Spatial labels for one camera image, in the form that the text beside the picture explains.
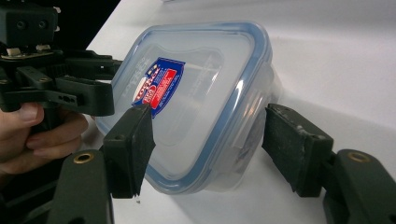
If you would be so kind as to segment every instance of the white background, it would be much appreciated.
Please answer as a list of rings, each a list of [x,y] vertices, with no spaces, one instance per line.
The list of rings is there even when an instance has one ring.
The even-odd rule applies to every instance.
[[[123,60],[151,25],[246,20],[270,36],[273,66],[284,88],[279,103],[332,136],[334,151],[372,154],[395,179],[394,0],[123,0],[89,49]],[[85,147],[101,145],[94,127],[85,136]],[[291,192],[258,148],[243,182],[231,191],[169,196],[145,181],[140,203],[113,202],[117,224],[319,224],[326,223],[322,199]]]

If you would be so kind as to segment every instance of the transparent plastic box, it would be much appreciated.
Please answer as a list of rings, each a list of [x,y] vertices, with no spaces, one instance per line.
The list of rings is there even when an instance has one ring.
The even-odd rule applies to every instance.
[[[111,82],[115,115],[97,126],[106,134],[128,108],[151,104],[147,181],[167,194],[231,189],[281,93],[271,59],[267,33],[252,22],[150,27]]]

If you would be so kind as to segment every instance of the metal screw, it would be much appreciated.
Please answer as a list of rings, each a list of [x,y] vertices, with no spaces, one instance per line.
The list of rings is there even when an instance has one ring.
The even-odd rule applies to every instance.
[[[38,28],[40,29],[47,29],[47,27],[49,26],[49,23],[47,21],[41,21],[38,23]]]
[[[20,30],[25,30],[27,28],[27,22],[26,21],[18,21],[17,27]]]

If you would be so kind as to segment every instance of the red white blue label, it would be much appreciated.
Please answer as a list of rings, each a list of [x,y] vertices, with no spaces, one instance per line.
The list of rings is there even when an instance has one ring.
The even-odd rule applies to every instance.
[[[158,58],[146,72],[134,94],[132,105],[151,105],[151,115],[158,115],[172,98],[184,71],[183,62]]]

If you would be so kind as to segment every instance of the human hand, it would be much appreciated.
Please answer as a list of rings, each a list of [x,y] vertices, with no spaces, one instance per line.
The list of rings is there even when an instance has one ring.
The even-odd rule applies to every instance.
[[[41,105],[26,103],[19,111],[0,111],[0,188],[12,176],[34,170],[78,149],[81,134],[88,128],[87,120],[81,114],[62,109],[59,117],[62,125],[31,134],[31,127],[44,118]]]

